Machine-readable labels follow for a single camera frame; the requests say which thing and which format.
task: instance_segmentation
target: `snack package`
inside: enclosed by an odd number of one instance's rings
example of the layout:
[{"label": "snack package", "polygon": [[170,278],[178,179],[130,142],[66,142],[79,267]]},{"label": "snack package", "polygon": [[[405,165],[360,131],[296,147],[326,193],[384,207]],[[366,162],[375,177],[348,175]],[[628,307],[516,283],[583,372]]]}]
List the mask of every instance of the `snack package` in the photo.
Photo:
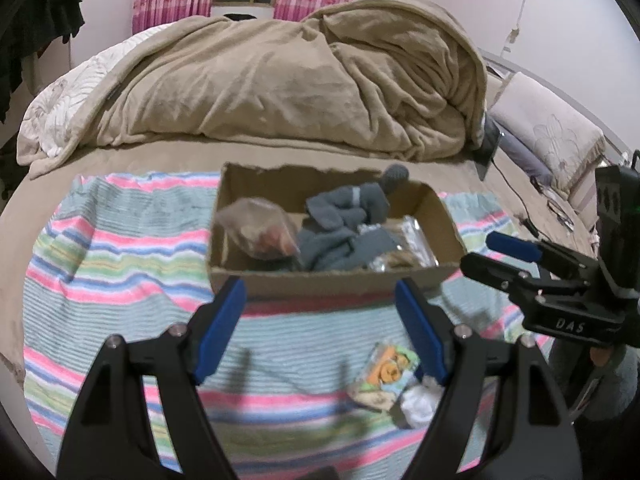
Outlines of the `snack package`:
[{"label": "snack package", "polygon": [[418,355],[402,346],[378,343],[356,380],[347,388],[351,399],[388,412],[408,384],[415,382]]},{"label": "snack package", "polygon": [[[379,227],[362,225],[359,230],[364,232]],[[369,269],[386,272],[398,267],[434,267],[438,264],[420,224],[414,217],[404,216],[401,222],[386,224],[383,228],[398,242],[398,250],[381,254],[369,264]]]},{"label": "snack package", "polygon": [[283,208],[269,200],[239,198],[218,211],[215,221],[257,260],[279,260],[299,253],[295,225]]}]

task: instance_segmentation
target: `cable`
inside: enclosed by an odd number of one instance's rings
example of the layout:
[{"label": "cable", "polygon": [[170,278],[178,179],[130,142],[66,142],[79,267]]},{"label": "cable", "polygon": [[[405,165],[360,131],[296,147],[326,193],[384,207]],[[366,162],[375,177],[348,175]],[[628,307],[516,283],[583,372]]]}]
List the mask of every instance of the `cable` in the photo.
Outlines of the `cable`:
[{"label": "cable", "polygon": [[504,40],[504,45],[502,46],[502,50],[500,51],[500,57],[504,58],[505,52],[511,52],[509,45],[515,43],[516,38],[520,34],[520,22],[522,21],[522,15],[524,14],[524,7],[526,3],[527,0],[522,0],[522,3],[520,4],[520,13],[518,14],[518,19],[516,20],[516,26],[511,29],[511,32],[507,36],[506,40]]},{"label": "cable", "polygon": [[527,221],[529,222],[529,224],[541,235],[543,235],[547,240],[549,240],[550,242],[552,241],[551,237],[546,234],[545,232],[542,232],[540,229],[538,229],[536,227],[536,225],[533,223],[533,220],[531,219],[531,215],[529,214],[529,208],[527,207],[527,204],[524,202],[523,197],[520,196],[520,194],[515,190],[515,188],[510,184],[510,182],[507,180],[507,177],[504,176],[504,173],[502,172],[502,170],[500,168],[498,168],[498,165],[495,163],[495,160],[492,160],[491,163],[494,165],[494,168],[496,170],[498,170],[498,173],[500,173],[500,175],[502,176],[505,184],[507,186],[509,186],[509,189],[511,189],[511,191],[513,191],[513,193],[520,199],[520,202],[522,202],[522,206],[524,207],[524,211],[527,214]]}]

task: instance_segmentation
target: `striped blanket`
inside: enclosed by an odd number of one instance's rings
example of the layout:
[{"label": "striped blanket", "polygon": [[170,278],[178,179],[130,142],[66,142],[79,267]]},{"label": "striped blanket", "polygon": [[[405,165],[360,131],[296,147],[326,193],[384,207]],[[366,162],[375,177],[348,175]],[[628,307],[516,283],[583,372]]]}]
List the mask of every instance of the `striped blanket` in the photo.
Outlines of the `striped blanket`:
[{"label": "striped blanket", "polygon": [[[218,174],[81,178],[42,230],[24,284],[25,396],[54,456],[95,353],[111,333],[156,336],[211,300],[206,275]],[[494,197],[442,196],[469,250],[514,227]],[[515,339],[504,294],[459,273],[434,292],[456,321]],[[351,480],[400,478],[424,431],[345,394],[376,342],[407,344],[395,308],[371,298],[257,301],[247,306],[217,373],[200,388],[213,428],[243,480],[288,480],[329,463]],[[178,463],[156,385],[145,384],[162,462]],[[481,452],[488,384],[463,466]]]}]

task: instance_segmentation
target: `person's hand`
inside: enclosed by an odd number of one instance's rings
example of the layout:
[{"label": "person's hand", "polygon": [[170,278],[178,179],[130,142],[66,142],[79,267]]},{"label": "person's hand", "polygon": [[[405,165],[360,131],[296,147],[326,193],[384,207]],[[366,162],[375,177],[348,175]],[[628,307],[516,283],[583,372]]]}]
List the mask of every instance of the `person's hand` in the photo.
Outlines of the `person's hand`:
[{"label": "person's hand", "polygon": [[608,348],[597,348],[594,346],[589,350],[589,357],[591,358],[591,362],[598,368],[602,368],[603,366],[605,366],[609,362],[609,359],[611,359],[612,355],[613,346],[610,346]]}]

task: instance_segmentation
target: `white cloth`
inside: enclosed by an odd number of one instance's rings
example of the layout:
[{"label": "white cloth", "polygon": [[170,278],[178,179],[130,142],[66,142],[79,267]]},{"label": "white cloth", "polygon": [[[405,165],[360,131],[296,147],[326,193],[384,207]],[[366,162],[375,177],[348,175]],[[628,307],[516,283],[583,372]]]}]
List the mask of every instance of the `white cloth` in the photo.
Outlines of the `white cloth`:
[{"label": "white cloth", "polygon": [[444,393],[433,377],[424,376],[422,384],[416,384],[402,394],[400,409],[412,428],[426,428],[438,409]]}]

